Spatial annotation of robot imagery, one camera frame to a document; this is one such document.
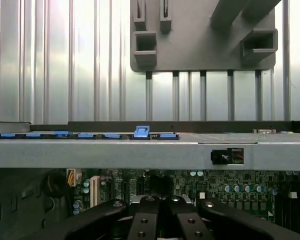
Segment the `grey power supply unit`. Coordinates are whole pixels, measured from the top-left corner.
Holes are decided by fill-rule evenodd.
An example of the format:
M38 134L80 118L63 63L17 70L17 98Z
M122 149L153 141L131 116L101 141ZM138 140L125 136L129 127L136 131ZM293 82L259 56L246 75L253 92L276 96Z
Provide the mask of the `grey power supply unit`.
M19 240L72 216L62 168L0 168L0 240Z

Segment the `blue slot latch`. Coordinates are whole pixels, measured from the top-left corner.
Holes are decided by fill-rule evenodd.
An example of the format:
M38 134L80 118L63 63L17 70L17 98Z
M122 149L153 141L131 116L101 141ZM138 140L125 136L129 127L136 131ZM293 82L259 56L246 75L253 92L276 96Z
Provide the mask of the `blue slot latch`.
M136 139L148 139L150 137L150 126L137 125L133 137Z

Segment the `white expansion slot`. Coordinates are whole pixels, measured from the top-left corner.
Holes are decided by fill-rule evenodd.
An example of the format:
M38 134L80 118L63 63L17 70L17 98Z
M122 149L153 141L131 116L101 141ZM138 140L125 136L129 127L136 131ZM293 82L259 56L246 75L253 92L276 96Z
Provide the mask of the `white expansion slot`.
M93 208L101 203L101 177L90 178L90 207Z

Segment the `open black PC case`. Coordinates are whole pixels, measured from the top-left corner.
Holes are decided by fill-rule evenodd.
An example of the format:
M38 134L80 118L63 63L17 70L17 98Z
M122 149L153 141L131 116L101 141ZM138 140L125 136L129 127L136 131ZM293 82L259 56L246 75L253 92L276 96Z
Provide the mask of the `open black PC case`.
M134 138L136 126L149 126L149 138ZM65 181L67 169L300 172L300 121L0 122L3 168L64 169ZM65 188L72 193L67 181ZM193 203L173 194L127 202L126 217L97 240L127 240L125 229L145 196L160 200L156 240L184 240L165 200Z

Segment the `grey parts rack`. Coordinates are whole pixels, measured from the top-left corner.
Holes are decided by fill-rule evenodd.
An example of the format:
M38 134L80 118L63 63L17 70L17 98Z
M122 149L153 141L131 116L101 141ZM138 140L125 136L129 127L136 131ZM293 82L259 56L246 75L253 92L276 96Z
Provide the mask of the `grey parts rack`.
M276 63L281 0L130 0L135 72L254 71Z

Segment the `green motherboard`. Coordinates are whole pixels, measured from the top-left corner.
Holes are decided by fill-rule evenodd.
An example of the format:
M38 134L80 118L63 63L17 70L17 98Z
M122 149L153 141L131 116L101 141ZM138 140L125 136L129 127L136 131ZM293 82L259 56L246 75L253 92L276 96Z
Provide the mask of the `green motherboard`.
M101 203L121 199L131 203L141 195L182 196L192 204L212 197L275 223L275 196L290 198L290 230L300 233L298 193L300 171L264 170L137 170L79 169L66 171L73 213L90 208L90 178L100 176Z

